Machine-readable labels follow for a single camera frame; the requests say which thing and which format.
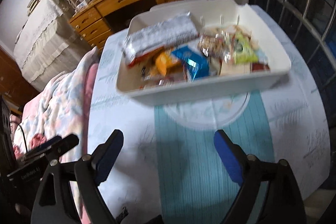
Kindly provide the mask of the orange fried snack tray pack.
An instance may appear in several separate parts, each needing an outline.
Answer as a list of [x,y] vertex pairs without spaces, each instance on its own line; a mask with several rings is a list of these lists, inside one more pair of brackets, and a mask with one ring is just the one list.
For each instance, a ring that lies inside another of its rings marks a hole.
[[155,65],[146,65],[141,70],[141,88],[149,88],[159,84],[163,75],[159,73]]

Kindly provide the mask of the white orange snack bar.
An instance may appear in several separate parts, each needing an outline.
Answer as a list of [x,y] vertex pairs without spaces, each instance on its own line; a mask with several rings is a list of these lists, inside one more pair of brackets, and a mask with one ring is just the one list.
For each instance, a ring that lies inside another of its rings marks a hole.
[[163,76],[179,73],[183,71],[183,65],[171,51],[164,51],[158,55],[155,60],[155,66],[159,73]]

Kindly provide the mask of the long white cracker package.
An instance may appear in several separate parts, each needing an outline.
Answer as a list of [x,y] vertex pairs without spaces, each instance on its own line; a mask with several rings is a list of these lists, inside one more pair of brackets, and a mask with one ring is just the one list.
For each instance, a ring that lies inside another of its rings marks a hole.
[[138,31],[128,32],[121,45],[125,63],[132,67],[156,50],[179,46],[196,39],[198,35],[189,11]]

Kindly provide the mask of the clear pack pale biscuit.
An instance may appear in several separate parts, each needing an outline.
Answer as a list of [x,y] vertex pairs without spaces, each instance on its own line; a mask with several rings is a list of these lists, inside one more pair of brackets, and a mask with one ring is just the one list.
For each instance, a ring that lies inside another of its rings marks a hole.
[[197,49],[205,57],[224,59],[231,56],[231,49],[225,34],[202,32],[199,37]]

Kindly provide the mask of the pink floral quilt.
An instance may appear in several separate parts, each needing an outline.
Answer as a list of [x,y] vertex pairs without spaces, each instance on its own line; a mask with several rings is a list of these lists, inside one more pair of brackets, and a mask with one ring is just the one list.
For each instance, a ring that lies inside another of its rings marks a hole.
[[[39,94],[39,106],[22,120],[12,144],[16,159],[33,148],[59,135],[75,134],[79,144],[87,131],[84,119],[86,99],[85,80],[92,64],[97,61],[98,49],[87,52],[70,73],[62,72],[52,78]],[[15,213],[2,210],[1,223],[80,223],[77,211],[80,203],[74,165],[80,160],[80,149],[74,147],[59,159],[49,162],[41,178],[32,211],[16,205]]]

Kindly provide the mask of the white leaf print tablecloth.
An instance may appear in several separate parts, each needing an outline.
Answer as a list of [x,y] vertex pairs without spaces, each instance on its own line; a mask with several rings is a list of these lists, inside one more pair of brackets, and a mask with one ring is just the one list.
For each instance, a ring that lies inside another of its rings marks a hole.
[[116,90],[119,44],[127,32],[108,38],[94,83],[88,150],[115,129],[124,134],[120,155],[99,188],[113,216],[127,209],[125,223],[145,223],[157,215],[165,223],[221,222],[239,187],[214,147],[218,129],[261,160],[287,160],[303,198],[328,178],[329,127],[315,80],[284,31],[260,7],[254,10],[291,60],[289,74],[264,92],[140,105]]

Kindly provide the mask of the white lace covered cabinet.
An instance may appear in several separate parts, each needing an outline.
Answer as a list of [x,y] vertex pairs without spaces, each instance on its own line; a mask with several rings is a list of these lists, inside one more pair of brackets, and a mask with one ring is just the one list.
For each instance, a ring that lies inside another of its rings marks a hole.
[[91,50],[69,24],[73,14],[67,0],[41,0],[17,36],[15,62],[39,92],[59,73],[73,71]]

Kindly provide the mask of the wooden desk with drawers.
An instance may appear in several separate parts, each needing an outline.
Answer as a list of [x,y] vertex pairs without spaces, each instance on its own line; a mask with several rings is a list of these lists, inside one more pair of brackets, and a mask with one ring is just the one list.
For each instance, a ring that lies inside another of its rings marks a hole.
[[137,14],[155,5],[180,0],[92,0],[70,19],[70,25],[93,48],[100,51],[107,38],[128,27]]

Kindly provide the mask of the brown beige bread package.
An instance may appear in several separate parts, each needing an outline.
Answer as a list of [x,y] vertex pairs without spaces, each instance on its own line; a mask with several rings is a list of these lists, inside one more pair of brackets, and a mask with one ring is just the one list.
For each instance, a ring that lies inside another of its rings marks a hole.
[[234,65],[223,62],[219,75],[220,76],[244,75],[244,74],[250,74],[250,72],[251,72],[251,63]]

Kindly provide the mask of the white plastic storage bin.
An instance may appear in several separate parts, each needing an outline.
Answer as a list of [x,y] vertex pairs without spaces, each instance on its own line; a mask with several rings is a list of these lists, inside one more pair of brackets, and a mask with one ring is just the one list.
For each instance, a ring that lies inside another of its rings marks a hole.
[[[251,6],[238,5],[233,0],[199,0],[151,10],[135,16],[131,20],[128,32],[138,31],[188,11],[191,12],[192,20],[199,32],[198,37],[176,47],[156,50],[132,67],[126,65],[122,56],[116,83],[117,90],[121,94],[144,105],[156,106],[267,89],[290,71],[290,58],[269,27]],[[236,65],[231,47],[232,36],[236,31],[248,36],[259,60],[257,63],[251,63],[250,74],[220,76],[223,62]],[[225,34],[231,56],[224,59],[205,57],[197,49],[202,32]],[[141,70],[144,66],[155,65],[160,53],[172,52],[184,46],[190,47],[207,59],[210,67],[209,77],[189,81],[183,66],[183,71],[163,76],[158,85],[141,88]]]

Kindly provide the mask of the blue foil snack packet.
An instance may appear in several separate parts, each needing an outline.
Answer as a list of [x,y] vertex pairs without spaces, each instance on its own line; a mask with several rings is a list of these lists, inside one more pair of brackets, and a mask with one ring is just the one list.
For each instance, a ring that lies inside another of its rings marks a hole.
[[180,47],[173,50],[171,53],[182,62],[186,69],[187,79],[189,81],[209,77],[209,62],[204,56],[196,53],[190,47]]

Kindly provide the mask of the yellow green small snack packet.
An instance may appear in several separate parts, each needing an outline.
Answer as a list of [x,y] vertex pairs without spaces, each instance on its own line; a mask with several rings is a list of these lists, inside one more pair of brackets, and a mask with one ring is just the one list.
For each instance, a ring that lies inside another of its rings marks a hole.
[[232,57],[234,63],[246,64],[257,63],[259,58],[250,44],[248,36],[241,31],[236,31],[231,40]]

